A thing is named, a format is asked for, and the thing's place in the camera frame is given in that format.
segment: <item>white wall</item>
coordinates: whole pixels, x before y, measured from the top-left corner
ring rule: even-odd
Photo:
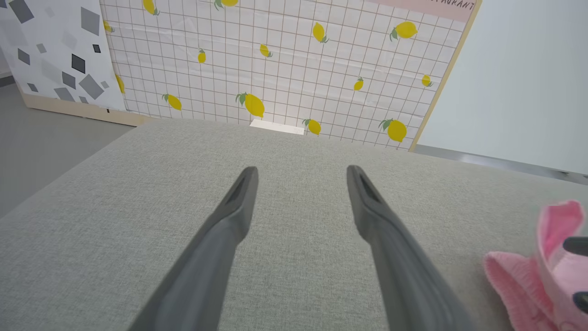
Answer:
[[[0,78],[4,78],[10,76],[10,68],[8,67],[8,62],[6,62],[6,58],[4,57],[4,53],[0,48]]]
[[[420,145],[588,174],[588,2],[484,0]]]

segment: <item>yellow lemon print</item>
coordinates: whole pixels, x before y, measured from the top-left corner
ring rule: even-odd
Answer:
[[[219,7],[223,8],[222,5],[225,5],[227,7],[233,7],[237,4],[237,2],[239,2],[239,0],[215,0],[215,9],[219,10]]]
[[[320,133],[320,124],[315,121],[315,120],[311,120],[310,118],[308,118],[307,120],[302,121],[302,123],[304,123],[305,126],[308,126],[308,131],[319,135]]]
[[[358,77],[358,81],[355,82],[355,85],[353,86],[353,89],[356,91],[361,90],[363,87],[363,78]]]
[[[176,97],[174,97],[171,94],[164,94],[161,96],[162,99],[164,99],[165,101],[167,101],[169,103],[170,106],[172,106],[173,109],[177,109],[179,111],[182,110],[182,103],[180,102],[180,100]]]
[[[318,22],[315,24],[315,27],[312,28],[312,35],[315,36],[316,40],[319,42],[328,42],[327,36],[325,35],[325,29],[321,24]]]
[[[428,75],[424,75],[423,76],[422,82],[423,82],[423,85],[426,86],[426,87],[433,86],[433,82],[431,82],[431,77],[429,77]]]
[[[392,30],[392,32],[390,32],[390,41],[392,41],[392,38],[398,40],[398,37],[410,38],[416,35],[417,32],[418,31],[416,30],[416,26],[413,22],[402,22],[397,25],[396,28]]]
[[[145,10],[151,15],[157,16],[160,13],[155,4],[153,4],[153,0],[143,0],[143,7],[145,7]]]
[[[108,24],[108,22],[103,21],[104,23],[104,30],[108,31],[108,32],[114,32],[114,28],[110,26],[110,24]]]
[[[116,81],[118,82],[118,87],[121,88],[121,93],[125,93],[125,82],[122,81],[122,78],[119,75],[114,74],[116,76]]]
[[[263,55],[266,58],[270,58],[273,56],[273,54],[269,51],[266,45],[261,44],[261,46],[259,47],[259,51],[261,52],[261,55]]]
[[[265,107],[261,100],[253,94],[241,93],[237,94],[235,101],[239,100],[241,105],[245,103],[245,108],[251,113],[253,116],[259,116],[263,118],[263,112],[265,111]]]
[[[382,126],[382,131],[388,129],[388,137],[393,141],[401,143],[404,137],[406,137],[406,126],[400,121],[383,120],[380,125]]]
[[[198,63],[204,63],[204,61],[206,61],[206,53],[204,53],[204,49],[201,48],[198,53],[200,53],[198,54]]]

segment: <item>pink towel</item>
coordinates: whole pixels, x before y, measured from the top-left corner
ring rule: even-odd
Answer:
[[[486,276],[516,331],[588,330],[588,314],[572,300],[574,293],[588,291],[588,257],[562,247],[583,223],[577,201],[545,207],[539,217],[535,256],[493,251],[484,257]]]

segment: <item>pink fabric edge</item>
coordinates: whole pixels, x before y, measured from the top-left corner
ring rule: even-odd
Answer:
[[[535,331],[537,324],[533,320],[532,313],[529,311],[529,302],[520,297],[519,292],[522,290],[527,293],[529,300],[537,304],[537,308],[547,317],[542,321],[547,324],[551,330],[557,331],[557,327],[552,322],[553,306],[549,297],[539,284],[535,291],[539,293],[528,293],[522,284],[517,282],[511,273],[507,272],[502,266],[501,259],[519,259],[520,265],[512,273],[517,273],[525,283],[533,284],[539,279],[533,279],[532,268],[535,262],[521,255],[513,253],[504,253],[499,251],[490,252],[484,257],[484,270],[490,284],[498,293],[509,315],[510,324],[516,331]]]

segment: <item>wooden frame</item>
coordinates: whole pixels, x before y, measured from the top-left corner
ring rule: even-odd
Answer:
[[[431,102],[431,104],[429,105],[429,109],[427,110],[427,114],[425,114],[425,118],[423,119],[423,122],[421,123],[421,125],[419,127],[419,131],[417,131],[415,139],[412,141],[412,145],[410,145],[410,148],[408,149],[409,152],[412,152],[415,150],[416,143],[419,141],[420,135],[423,132],[423,130],[425,129],[425,126],[427,126],[427,122],[429,120],[429,117],[431,116],[431,113],[433,112],[433,109],[435,108],[435,105],[437,104],[437,100],[439,99],[441,92],[443,92],[443,88],[445,87],[445,83],[447,82],[447,79],[449,78],[449,75],[451,74],[451,70],[453,69],[453,66],[455,65],[455,61],[457,61],[457,57],[459,56],[459,53],[462,51],[463,44],[466,42],[467,35],[470,33],[470,29],[472,28],[472,25],[474,24],[474,20],[476,19],[477,12],[480,9],[481,5],[482,5],[482,0],[476,0],[476,5],[474,6],[474,8],[472,10],[472,14],[471,14],[470,18],[467,20],[466,28],[463,30],[462,37],[461,37],[461,39],[459,39],[459,43],[457,44],[457,48],[455,49],[455,53],[453,54],[453,57],[451,58],[451,61],[449,61],[449,65],[447,66],[447,73],[441,79],[441,83],[439,84],[439,89],[437,90],[437,93],[435,93],[435,96],[433,97],[433,102]]]
[[[126,111],[110,110],[97,105],[26,94],[22,92],[22,88],[18,83],[16,83],[16,85],[21,92],[25,105],[29,108],[59,112],[61,114],[91,118],[93,120],[131,125],[133,127],[138,127],[144,123],[157,120],[157,118],[133,114]]]

